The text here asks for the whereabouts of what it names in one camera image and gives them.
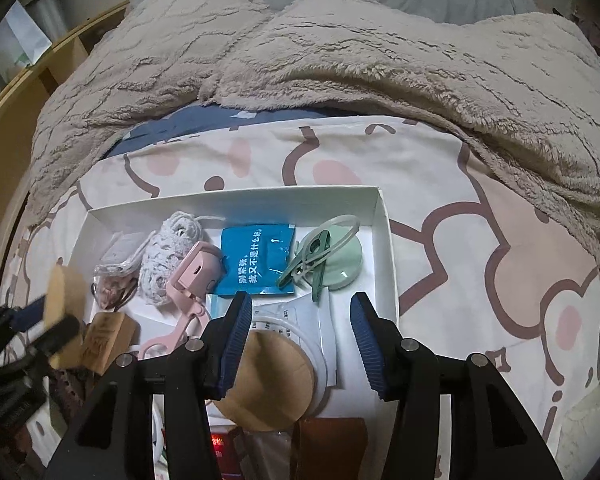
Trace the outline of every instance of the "pink eyelash curler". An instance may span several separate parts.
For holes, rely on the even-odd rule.
[[[165,346],[167,353],[173,352],[186,338],[187,326],[194,318],[198,320],[196,335],[200,336],[210,320],[204,305],[206,294],[223,275],[220,249],[208,242],[197,242],[167,281],[167,296],[182,311],[176,327],[168,335],[145,342],[138,359],[144,359],[146,351],[156,345]]]

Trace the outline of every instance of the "round cardboard disc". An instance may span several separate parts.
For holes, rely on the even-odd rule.
[[[271,330],[251,330],[234,387],[218,410],[250,431],[279,431],[304,415],[314,394],[314,368],[293,341]]]

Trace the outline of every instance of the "blue fabric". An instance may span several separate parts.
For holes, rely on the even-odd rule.
[[[232,117],[240,111],[236,108],[221,108],[218,105],[185,106],[161,119],[138,124],[130,131],[130,135],[120,140],[107,152],[104,158],[134,152],[174,137],[230,128],[231,126],[355,115],[355,113],[334,108],[292,108],[258,112],[253,119]]]

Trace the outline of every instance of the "crocheted white object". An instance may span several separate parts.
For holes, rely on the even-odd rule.
[[[200,222],[182,211],[162,223],[144,250],[140,267],[138,287],[149,303],[162,306],[171,301],[166,291],[167,280],[202,235]]]

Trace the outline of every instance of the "blue packet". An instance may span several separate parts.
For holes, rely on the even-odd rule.
[[[260,224],[222,230],[221,249],[226,274],[214,294],[293,294],[294,284],[278,288],[276,280],[286,269],[296,226]]]

